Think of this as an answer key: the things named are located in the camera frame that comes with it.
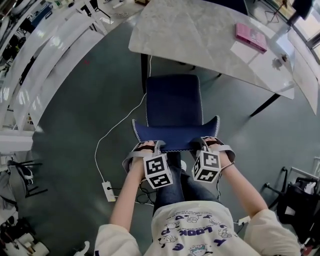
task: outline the forearm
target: forearm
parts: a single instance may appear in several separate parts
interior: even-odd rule
[[[130,231],[132,216],[134,213],[135,200],[141,177],[131,170],[123,184],[120,195],[113,208],[110,224],[124,227]]]
[[[231,165],[222,171],[250,218],[264,209],[268,209],[265,200],[251,183]]]

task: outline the cartoon character print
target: cartoon character print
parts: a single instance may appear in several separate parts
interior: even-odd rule
[[[213,254],[212,251],[208,251],[204,244],[193,245],[190,247],[190,253],[188,256],[203,256],[205,254]]]
[[[199,216],[198,215],[189,215],[187,216],[188,219],[186,220],[187,222],[192,222],[192,223],[197,223],[197,221],[199,220]]]
[[[227,228],[219,229],[218,230],[218,234],[222,238],[230,238],[230,237],[232,237],[232,234],[228,233],[228,229]]]
[[[175,236],[170,235],[170,234],[165,234],[162,238],[158,239],[159,244],[162,245],[161,248],[164,248],[167,243],[173,243],[177,240],[178,240],[178,238],[176,238]]]
[[[216,220],[214,220],[214,219],[210,219],[209,222],[210,222],[212,225],[215,225],[215,226],[222,224],[222,222],[216,221]]]
[[[173,229],[176,229],[176,228],[179,228],[180,227],[180,222],[173,222],[173,223],[168,223],[166,225],[166,230],[173,230]]]

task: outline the white shoe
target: white shoe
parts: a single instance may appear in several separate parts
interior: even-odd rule
[[[181,169],[184,170],[185,172],[187,171],[187,164],[185,161],[181,160]]]

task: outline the white t-shirt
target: white t-shirt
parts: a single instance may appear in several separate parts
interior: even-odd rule
[[[249,222],[244,240],[234,231],[229,210],[213,201],[186,201],[159,208],[153,217],[153,242],[144,256],[300,256],[297,238],[262,210]],[[136,239],[117,225],[103,225],[96,256],[141,256]]]

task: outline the pink book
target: pink book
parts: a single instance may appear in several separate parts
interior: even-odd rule
[[[249,45],[254,46],[263,53],[267,51],[267,41],[265,35],[255,31],[247,25],[237,23],[235,25],[235,37],[248,43]]]

